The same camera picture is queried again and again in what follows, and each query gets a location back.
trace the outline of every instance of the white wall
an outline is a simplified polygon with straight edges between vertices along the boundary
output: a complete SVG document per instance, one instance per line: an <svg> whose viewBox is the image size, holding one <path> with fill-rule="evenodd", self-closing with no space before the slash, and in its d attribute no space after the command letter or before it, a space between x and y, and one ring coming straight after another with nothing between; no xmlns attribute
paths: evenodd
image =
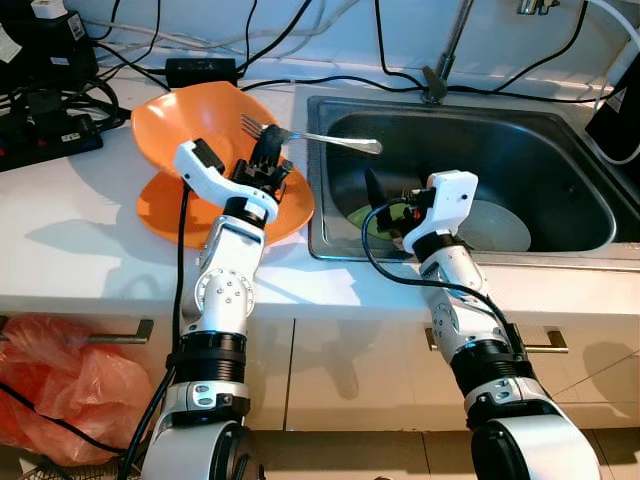
<svg viewBox="0 0 640 480"><path fill-rule="evenodd" d="M328 0L330 14L343 0ZM640 7L615 2L632 23L638 24ZM67 6L86 18L108 20L112 1L67 0ZM163 0L163 32L188 32L213 41L244 31L252 0ZM259 0L252 30L281 29L302 0ZM517 15L516 0L476 0L460 41L454 71L481 75L511 75L523 66L556 51L571 36L582 0L561 0L546 17ZM320 4L314 0L301 20L309 28ZM448 37L458 0L381 0L387 61L391 66L420 68L435 65ZM156 0L123 0L117 21L152 28ZM101 27L89 27L98 35ZM147 39L117 31L110 41L129 43ZM287 39L282 50L301 37ZM270 39L252 40L256 51ZM600 77L626 43L622 28L598 7L590 6L583 31L574 48L561 58L532 72L531 78L589 83ZM244 50L244 44L236 45ZM361 0L329 31L313 38L296 58L378 65L372 0Z"/></svg>

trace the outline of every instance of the white cabinet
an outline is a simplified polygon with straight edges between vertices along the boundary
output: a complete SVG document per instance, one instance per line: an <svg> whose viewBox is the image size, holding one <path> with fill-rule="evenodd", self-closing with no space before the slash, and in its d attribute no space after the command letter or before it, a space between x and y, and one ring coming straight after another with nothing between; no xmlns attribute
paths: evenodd
<svg viewBox="0 0 640 480"><path fill-rule="evenodd" d="M525 343L560 331L568 354L533 353L540 382L583 428L638 425L640 317L508 315ZM296 323L288 430L463 430L462 394L418 323Z"/></svg>
<svg viewBox="0 0 640 480"><path fill-rule="evenodd" d="M139 317L64 315L91 332L133 334ZM158 385L164 376L171 349L171 319L153 318L154 327L146 345L123 345L124 354L140 363ZM246 382L251 395L247 425L260 430L282 430L285 415L293 319L250 318L248 323Z"/></svg>
<svg viewBox="0 0 640 480"><path fill-rule="evenodd" d="M510 318L525 343L544 343L539 314ZM542 385L581 428L640 425L640 316L558 314L544 320L562 333L568 354L530 354Z"/></svg>
<svg viewBox="0 0 640 480"><path fill-rule="evenodd" d="M464 429L462 395L418 323L297 320L288 430Z"/></svg>

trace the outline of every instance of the white countertop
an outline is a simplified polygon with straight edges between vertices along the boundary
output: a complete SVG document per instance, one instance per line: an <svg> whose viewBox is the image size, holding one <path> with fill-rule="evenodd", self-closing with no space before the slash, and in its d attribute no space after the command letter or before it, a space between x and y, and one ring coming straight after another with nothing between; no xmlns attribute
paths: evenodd
<svg viewBox="0 0 640 480"><path fill-rule="evenodd" d="M127 108L162 93L133 74L114 87ZM355 87L284 86L251 94L283 126L295 128L305 127L306 98L312 94L416 100L415 94ZM498 108L549 110L533 102L482 101ZM445 103L465 100L450 96ZM561 113L579 125L588 114L585 108L563 107ZM303 142L288 156L306 174ZM105 133L100 150L0 173L0 312L168 315L176 247L149 232L135 210L155 173L128 127ZM187 278L196 272L196 256L187 250ZM414 267L394 268L408 275ZM507 312L640 314L640 274L483 269L492 297ZM306 228L266 249L255 282L254 315L260 317L419 321L428 316L421 289L394 284L366 263L311 257Z"/></svg>

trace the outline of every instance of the orange bowl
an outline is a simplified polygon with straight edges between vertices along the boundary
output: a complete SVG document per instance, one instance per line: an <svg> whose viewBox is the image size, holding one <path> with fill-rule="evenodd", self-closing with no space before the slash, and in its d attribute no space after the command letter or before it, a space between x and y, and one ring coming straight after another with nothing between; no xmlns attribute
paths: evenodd
<svg viewBox="0 0 640 480"><path fill-rule="evenodd" d="M182 182L173 157L180 144L204 139L225 164L227 174L233 172L239 159L251 157L256 141L242 130L241 113L265 124L277 123L258 101L227 82L181 88L133 110L135 142L145 158L162 171L144 188L137 204L142 223L151 231L177 241ZM294 168L286 180L278 218L265 228L267 242L278 241L305 225L313 209L309 184ZM219 206L192 194L185 245L202 248L211 224L221 213Z"/></svg>
<svg viewBox="0 0 640 480"><path fill-rule="evenodd" d="M131 130L146 159L175 178L180 178L173 166L178 145L197 138L204 139L231 172L238 159L249 159L256 143L242 131L241 113L277 123L253 97L228 82L213 82L180 88L136 107Z"/></svg>

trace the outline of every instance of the stainless steel sink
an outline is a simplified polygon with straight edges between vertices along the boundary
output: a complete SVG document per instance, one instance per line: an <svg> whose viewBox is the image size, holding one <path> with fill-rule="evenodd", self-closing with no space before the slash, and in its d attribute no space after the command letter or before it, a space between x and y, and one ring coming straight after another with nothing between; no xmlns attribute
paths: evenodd
<svg viewBox="0 0 640 480"><path fill-rule="evenodd" d="M382 155L371 156L309 142L318 206L309 246L318 258L363 259L359 229L346 217L368 203L367 168L390 196L419 187L433 172L459 169L478 175L476 199L507 208L531 234L527 252L478 251L478 262L640 269L640 206L557 115L332 97L311 97L308 115L313 133L384 145ZM409 258L389 241L372 237L371 245L379 258Z"/></svg>

